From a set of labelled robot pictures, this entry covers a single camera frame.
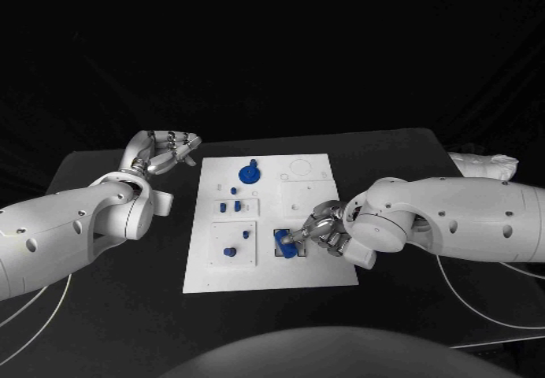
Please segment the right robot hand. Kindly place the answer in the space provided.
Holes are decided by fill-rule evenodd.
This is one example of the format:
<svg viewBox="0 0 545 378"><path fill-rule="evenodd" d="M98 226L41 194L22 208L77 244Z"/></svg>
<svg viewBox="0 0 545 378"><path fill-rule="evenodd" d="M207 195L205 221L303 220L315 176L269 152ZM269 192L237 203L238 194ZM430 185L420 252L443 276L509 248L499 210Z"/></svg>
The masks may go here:
<svg viewBox="0 0 545 378"><path fill-rule="evenodd" d="M276 233L276 243L282 253L290 258L297 254L297 244L312 240L335 257L342 257L351 235L345 230L344 215L346 202L331 200L321 203L300 229Z"/></svg>

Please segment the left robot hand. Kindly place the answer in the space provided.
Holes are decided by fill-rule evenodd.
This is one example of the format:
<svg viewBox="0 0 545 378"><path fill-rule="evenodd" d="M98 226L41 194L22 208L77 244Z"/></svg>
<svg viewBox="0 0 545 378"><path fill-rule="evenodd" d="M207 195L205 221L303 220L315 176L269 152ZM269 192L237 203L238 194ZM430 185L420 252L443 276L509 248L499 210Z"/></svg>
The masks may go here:
<svg viewBox="0 0 545 378"><path fill-rule="evenodd" d="M191 153L201 143L195 133L139 131L127 144L119 170L146 178L163 175L179 163L197 166Z"/></svg>

